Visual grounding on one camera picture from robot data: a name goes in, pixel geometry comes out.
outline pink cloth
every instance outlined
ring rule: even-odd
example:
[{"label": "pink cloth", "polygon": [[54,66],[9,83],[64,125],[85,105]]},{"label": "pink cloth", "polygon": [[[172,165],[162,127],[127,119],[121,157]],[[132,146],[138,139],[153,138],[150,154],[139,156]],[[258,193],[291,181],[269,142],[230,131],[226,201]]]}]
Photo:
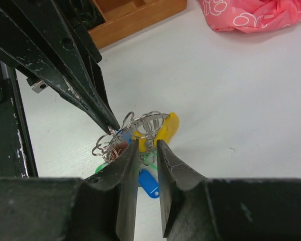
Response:
[{"label": "pink cloth", "polygon": [[214,31],[273,31],[301,22],[301,0],[199,0]]}]

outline blue key tag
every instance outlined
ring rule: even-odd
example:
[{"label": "blue key tag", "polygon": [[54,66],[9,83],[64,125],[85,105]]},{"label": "blue key tag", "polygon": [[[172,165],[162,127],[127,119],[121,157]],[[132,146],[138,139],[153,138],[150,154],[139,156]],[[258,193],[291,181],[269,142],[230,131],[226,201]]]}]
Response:
[{"label": "blue key tag", "polygon": [[158,198],[160,196],[159,184],[148,170],[140,170],[138,181],[141,187],[151,198]]}]

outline wooden tray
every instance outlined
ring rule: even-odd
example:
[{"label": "wooden tray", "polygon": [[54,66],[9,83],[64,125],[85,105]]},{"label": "wooden tray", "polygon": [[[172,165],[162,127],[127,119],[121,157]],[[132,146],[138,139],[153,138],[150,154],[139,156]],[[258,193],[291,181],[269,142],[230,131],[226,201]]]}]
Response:
[{"label": "wooden tray", "polygon": [[186,8],[187,0],[93,0],[105,23],[89,33],[103,48]]}]

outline bunch of keys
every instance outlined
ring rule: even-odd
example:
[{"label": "bunch of keys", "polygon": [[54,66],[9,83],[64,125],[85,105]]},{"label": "bunch of keys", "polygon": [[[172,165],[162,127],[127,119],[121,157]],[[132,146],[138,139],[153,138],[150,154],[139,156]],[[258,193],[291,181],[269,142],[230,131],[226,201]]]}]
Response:
[{"label": "bunch of keys", "polygon": [[140,152],[139,184],[151,198],[158,198],[158,182],[150,173],[149,167],[157,170],[157,140],[164,140],[169,143],[177,132],[179,124],[179,118],[175,113],[164,114],[151,111],[134,118],[134,112],[129,112],[124,118],[120,130],[109,129],[112,135],[109,142],[102,141],[109,135],[103,135],[98,139],[92,150],[92,155],[102,156],[105,163],[100,165],[95,172],[99,172],[115,161],[132,140],[138,140]]}]

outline white tabletop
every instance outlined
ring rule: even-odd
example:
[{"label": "white tabletop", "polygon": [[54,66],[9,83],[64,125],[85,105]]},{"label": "white tabletop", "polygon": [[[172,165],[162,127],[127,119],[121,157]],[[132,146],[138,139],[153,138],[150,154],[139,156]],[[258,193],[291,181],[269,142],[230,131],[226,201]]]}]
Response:
[{"label": "white tabletop", "polygon": [[[301,24],[215,33],[199,4],[101,50],[110,106],[175,112],[173,152],[207,177],[301,177]],[[102,130],[51,89],[19,75],[41,177],[88,177]],[[160,240],[158,199],[138,192],[135,240]]]}]

